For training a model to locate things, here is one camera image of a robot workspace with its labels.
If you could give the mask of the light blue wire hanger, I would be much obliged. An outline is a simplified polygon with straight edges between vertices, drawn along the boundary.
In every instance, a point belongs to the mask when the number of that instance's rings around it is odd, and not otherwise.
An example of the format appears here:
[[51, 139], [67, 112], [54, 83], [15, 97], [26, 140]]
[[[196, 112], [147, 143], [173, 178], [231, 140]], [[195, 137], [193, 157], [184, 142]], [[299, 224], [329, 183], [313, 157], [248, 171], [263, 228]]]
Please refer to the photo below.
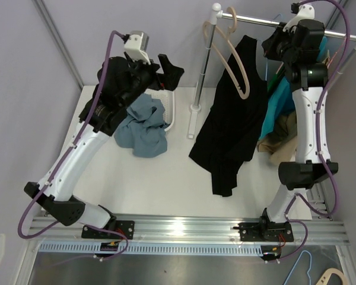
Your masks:
[[[279, 20], [279, 21], [281, 21], [282, 18], [283, 18], [282, 14], [279, 13], [279, 14], [277, 14], [277, 15], [273, 18], [273, 20]], [[265, 65], [265, 81], [268, 80], [268, 76], [269, 76], [269, 60], [266, 59], [266, 65]]]

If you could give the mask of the green t shirt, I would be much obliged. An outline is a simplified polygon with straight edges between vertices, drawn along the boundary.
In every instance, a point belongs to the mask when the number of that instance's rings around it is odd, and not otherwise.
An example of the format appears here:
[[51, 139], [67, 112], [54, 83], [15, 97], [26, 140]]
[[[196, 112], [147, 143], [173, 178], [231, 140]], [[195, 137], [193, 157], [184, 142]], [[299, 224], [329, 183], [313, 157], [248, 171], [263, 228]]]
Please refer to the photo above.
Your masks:
[[285, 76], [285, 68], [281, 67], [268, 84], [268, 93], [273, 93]]

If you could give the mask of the teal t shirt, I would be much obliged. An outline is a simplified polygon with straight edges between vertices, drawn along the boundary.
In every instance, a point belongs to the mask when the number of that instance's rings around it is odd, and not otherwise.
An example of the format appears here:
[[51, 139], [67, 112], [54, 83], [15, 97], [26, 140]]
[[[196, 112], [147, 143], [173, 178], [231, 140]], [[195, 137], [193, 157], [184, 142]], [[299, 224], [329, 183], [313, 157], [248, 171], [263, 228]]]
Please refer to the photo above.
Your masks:
[[279, 115], [287, 115], [293, 111], [295, 111], [295, 105], [290, 83], [284, 76], [276, 90], [271, 94], [268, 93], [268, 108], [262, 124], [259, 140], [262, 140], [274, 130], [275, 121]]

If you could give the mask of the grey-blue t shirt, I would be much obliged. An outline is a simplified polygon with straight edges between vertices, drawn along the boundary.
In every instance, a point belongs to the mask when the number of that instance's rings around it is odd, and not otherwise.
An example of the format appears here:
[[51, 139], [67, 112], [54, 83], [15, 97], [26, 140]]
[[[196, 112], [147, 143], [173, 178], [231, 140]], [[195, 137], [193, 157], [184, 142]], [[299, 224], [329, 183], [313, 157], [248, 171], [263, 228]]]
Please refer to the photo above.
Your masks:
[[158, 99], [141, 94], [128, 108], [127, 117], [115, 130], [114, 138], [119, 147], [130, 148], [133, 155], [153, 158], [167, 151], [163, 118], [165, 108]]

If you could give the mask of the black t shirt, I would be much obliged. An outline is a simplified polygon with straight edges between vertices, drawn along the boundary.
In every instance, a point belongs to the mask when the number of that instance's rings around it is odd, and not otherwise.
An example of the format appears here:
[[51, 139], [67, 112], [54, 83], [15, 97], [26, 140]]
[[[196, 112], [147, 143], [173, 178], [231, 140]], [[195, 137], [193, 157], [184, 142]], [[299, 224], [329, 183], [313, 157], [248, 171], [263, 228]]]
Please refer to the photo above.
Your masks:
[[237, 174], [251, 161], [268, 108], [267, 82], [256, 67], [257, 40], [243, 36], [236, 46], [249, 80], [250, 93], [242, 99], [227, 71], [220, 78], [212, 107], [189, 157], [211, 174], [212, 193], [230, 197]]

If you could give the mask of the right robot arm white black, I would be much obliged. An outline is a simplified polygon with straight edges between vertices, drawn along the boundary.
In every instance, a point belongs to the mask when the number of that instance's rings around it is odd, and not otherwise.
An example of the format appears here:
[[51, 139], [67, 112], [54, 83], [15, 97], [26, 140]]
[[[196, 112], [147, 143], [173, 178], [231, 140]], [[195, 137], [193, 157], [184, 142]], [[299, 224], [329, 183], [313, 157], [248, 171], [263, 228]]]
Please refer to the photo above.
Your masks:
[[317, 59], [324, 35], [323, 23], [302, 19], [281, 23], [262, 43], [268, 59], [284, 64], [295, 104], [298, 145], [294, 162], [280, 163], [281, 185], [259, 221], [236, 227], [243, 242], [292, 242], [291, 207], [296, 201], [308, 204], [306, 192], [338, 171], [338, 164], [330, 160], [326, 140], [328, 68]]

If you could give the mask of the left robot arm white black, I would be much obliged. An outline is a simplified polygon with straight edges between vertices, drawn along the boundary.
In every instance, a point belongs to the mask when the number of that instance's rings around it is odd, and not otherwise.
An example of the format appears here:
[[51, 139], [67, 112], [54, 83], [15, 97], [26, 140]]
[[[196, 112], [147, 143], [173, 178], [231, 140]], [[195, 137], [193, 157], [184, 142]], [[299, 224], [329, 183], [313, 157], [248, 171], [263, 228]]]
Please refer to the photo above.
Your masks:
[[103, 238], [116, 235], [116, 216], [75, 197], [73, 191], [96, 152], [126, 118], [128, 107], [146, 89], [177, 88], [184, 69], [173, 65], [165, 54], [159, 54], [158, 59], [159, 63], [146, 64], [128, 55], [105, 57], [94, 94], [80, 113], [66, 149], [43, 178], [25, 185], [30, 205], [40, 205], [64, 226], [81, 223]]

